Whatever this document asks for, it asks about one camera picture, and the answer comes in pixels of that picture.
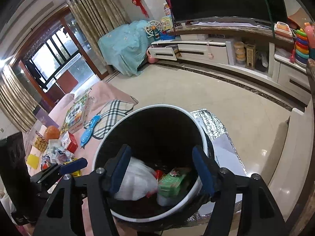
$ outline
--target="red lantern decoration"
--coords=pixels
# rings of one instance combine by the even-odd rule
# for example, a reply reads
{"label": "red lantern decoration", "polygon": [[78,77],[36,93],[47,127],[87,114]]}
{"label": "red lantern decoration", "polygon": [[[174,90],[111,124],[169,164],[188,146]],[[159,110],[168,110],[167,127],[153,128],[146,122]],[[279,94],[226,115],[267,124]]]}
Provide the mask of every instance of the red lantern decoration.
{"label": "red lantern decoration", "polygon": [[147,18],[149,17],[147,11],[143,7],[141,0],[132,0],[132,3],[136,6],[139,6],[141,8],[142,14],[145,15]]}

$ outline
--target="red and white snack box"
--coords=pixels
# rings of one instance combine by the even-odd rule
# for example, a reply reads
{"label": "red and white snack box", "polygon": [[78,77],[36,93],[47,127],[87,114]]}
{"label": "red and white snack box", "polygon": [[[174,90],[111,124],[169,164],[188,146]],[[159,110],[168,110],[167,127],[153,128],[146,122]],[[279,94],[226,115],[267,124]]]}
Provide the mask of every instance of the red and white snack box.
{"label": "red and white snack box", "polygon": [[61,139],[62,146],[69,152],[74,153],[78,148],[77,141],[73,134],[67,131]]}

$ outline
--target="silver foil mat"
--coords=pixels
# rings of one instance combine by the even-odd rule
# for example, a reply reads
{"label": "silver foil mat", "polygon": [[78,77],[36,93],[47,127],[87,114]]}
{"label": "silver foil mat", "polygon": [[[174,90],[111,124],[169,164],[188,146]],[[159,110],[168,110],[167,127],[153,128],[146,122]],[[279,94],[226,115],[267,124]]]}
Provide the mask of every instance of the silver foil mat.
{"label": "silver foil mat", "polygon": [[[206,126],[207,130],[207,135],[209,136],[210,140],[213,141],[222,134],[226,134],[227,138],[229,139],[231,146],[233,150],[235,151],[236,156],[238,157],[238,160],[244,170],[245,175],[247,175],[247,172],[245,170],[244,164],[241,161],[235,146],[233,145],[233,142],[229,136],[229,133],[227,132],[225,126],[220,122],[220,120],[210,111],[207,109],[200,109],[196,110],[193,112],[190,112],[193,117],[196,119],[202,118],[204,125]],[[234,218],[235,220],[239,220],[238,216],[240,215],[242,208],[242,202],[239,201],[235,203],[235,208],[234,208]],[[190,218],[188,218],[183,224],[177,226],[177,228],[180,227],[192,227],[192,226],[197,226],[197,225],[202,225],[202,224],[207,224],[209,222],[209,219],[211,217],[212,213],[206,214],[206,215],[200,215],[199,212],[196,212],[193,214]]]}

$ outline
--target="metal screw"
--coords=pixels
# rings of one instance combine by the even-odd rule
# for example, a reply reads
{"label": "metal screw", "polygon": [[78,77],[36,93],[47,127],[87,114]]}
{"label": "metal screw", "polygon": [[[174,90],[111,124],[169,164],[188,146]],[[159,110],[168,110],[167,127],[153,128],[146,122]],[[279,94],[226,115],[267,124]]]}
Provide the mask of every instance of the metal screw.
{"label": "metal screw", "polygon": [[256,179],[256,180],[261,179],[261,176],[259,174],[256,174],[256,173],[252,174],[252,177],[253,177],[253,179]]}
{"label": "metal screw", "polygon": [[104,171],[105,171],[104,168],[97,168],[97,169],[96,169],[97,174],[103,174]]}
{"label": "metal screw", "polygon": [[228,170],[227,168],[220,168],[220,172],[221,172],[222,174],[226,174],[226,173],[229,172],[229,170]]}
{"label": "metal screw", "polygon": [[71,178],[71,175],[70,174],[65,174],[64,176],[63,176],[63,179],[64,180],[69,180]]}

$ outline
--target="plaid cloth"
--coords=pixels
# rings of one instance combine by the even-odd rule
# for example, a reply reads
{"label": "plaid cloth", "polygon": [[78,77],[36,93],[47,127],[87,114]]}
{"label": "plaid cloth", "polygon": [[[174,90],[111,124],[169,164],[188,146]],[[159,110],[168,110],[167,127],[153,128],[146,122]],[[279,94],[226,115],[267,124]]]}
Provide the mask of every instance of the plaid cloth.
{"label": "plaid cloth", "polygon": [[[100,122],[95,126],[92,137],[103,139],[105,134],[123,117],[133,110],[134,104],[120,100],[113,100],[105,104],[98,113],[101,116]],[[90,126],[91,121],[84,125],[84,128]]]}

